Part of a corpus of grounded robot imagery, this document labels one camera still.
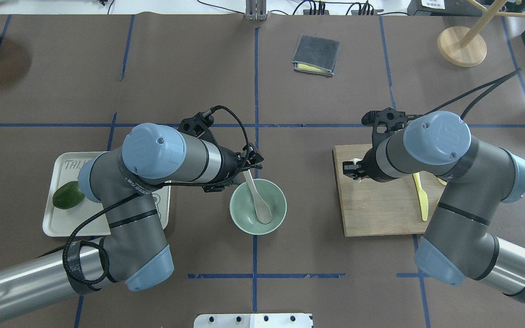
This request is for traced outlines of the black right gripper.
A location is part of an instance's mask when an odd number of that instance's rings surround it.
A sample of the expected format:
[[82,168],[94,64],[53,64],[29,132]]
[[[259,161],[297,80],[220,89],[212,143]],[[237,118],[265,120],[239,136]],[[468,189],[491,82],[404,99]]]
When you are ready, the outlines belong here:
[[[369,178],[374,181],[385,183],[398,179],[393,176],[397,174],[397,170],[393,170],[392,174],[384,171],[384,160],[378,160],[376,153],[378,147],[390,138],[400,129],[406,127],[408,119],[405,112],[399,112],[394,108],[385,108],[380,111],[369,111],[362,118],[362,124],[372,127],[371,132],[371,149],[366,152],[362,161],[363,167],[366,171],[366,176],[363,179]],[[362,171],[361,165],[353,161],[342,162],[342,174],[360,174]]]

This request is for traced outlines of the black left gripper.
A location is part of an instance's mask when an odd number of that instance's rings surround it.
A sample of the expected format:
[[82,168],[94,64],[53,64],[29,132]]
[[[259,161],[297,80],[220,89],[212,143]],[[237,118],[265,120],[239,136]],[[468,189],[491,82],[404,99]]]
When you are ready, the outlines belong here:
[[[227,148],[221,147],[215,137],[213,136],[210,127],[214,122],[212,117],[217,110],[225,110],[228,112],[239,124],[242,134],[245,139],[245,146],[242,152],[233,152]],[[185,118],[181,121],[178,131],[186,135],[196,137],[203,143],[209,142],[218,150],[221,158],[219,168],[216,170],[216,175],[213,178],[207,178],[205,182],[198,182],[194,179],[190,182],[179,182],[179,186],[184,187],[201,187],[204,192],[221,192],[225,187],[235,184],[233,179],[246,170],[251,168],[261,169],[261,162],[264,158],[261,156],[258,149],[253,143],[248,140],[245,126],[242,121],[232,110],[225,106],[214,106],[205,112],[198,112],[191,118]]]

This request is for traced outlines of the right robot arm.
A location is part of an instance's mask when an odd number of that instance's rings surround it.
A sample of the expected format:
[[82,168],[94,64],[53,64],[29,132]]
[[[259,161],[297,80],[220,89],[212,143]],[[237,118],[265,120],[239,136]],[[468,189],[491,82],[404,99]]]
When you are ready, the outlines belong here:
[[501,203],[525,193],[525,159],[474,137],[457,114],[370,111],[371,149],[342,163],[354,180],[385,183],[428,172],[446,181],[415,252],[423,273],[452,286],[466,279],[525,303],[525,247],[488,232]]

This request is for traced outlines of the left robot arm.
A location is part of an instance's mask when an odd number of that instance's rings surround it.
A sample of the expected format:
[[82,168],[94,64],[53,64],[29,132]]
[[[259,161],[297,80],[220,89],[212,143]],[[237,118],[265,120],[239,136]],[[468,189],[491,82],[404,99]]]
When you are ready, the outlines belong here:
[[110,284],[141,291],[169,278],[174,264],[152,193],[174,185],[223,191],[241,172],[261,168],[249,140],[239,152],[217,143],[210,132],[217,110],[225,107],[199,112],[177,129],[139,124],[121,147],[85,163],[79,189],[103,209],[64,246],[0,271],[0,322]]

